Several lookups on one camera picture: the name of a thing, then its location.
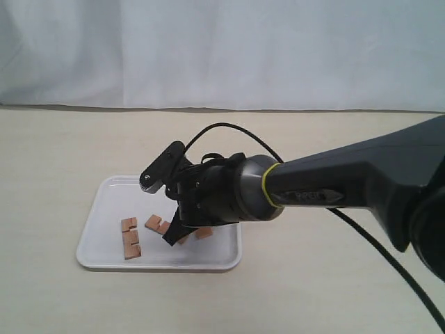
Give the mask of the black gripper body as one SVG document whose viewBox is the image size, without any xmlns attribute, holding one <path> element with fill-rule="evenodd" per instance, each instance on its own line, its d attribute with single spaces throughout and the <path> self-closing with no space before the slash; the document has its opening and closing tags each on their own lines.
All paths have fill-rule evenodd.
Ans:
<svg viewBox="0 0 445 334">
<path fill-rule="evenodd" d="M 166 185 L 166 195 L 177 201 L 180 223 L 187 228 L 247 221 L 241 204 L 239 179 L 246 162 L 243 153 L 230 157 L 207 154 L 200 164 L 180 168 Z"/>
</svg>

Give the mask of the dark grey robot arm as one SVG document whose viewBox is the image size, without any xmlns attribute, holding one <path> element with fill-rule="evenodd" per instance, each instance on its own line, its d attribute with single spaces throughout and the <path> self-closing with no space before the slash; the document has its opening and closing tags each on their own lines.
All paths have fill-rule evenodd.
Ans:
<svg viewBox="0 0 445 334">
<path fill-rule="evenodd" d="M 413 247 L 444 277 L 444 118 L 288 162 L 267 155 L 206 154 L 175 169 L 178 202 L 164 238 L 198 228 L 270 221 L 287 206 L 369 210 L 398 251 Z"/>
</svg>

